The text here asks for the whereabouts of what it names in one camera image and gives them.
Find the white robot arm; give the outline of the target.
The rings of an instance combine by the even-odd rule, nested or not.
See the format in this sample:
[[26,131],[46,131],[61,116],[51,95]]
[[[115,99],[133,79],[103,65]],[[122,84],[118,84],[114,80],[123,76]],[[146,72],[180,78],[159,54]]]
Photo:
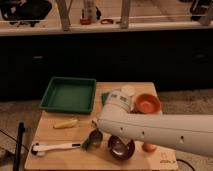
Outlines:
[[213,158],[213,115],[134,114],[132,98],[108,94],[97,127],[106,133]]

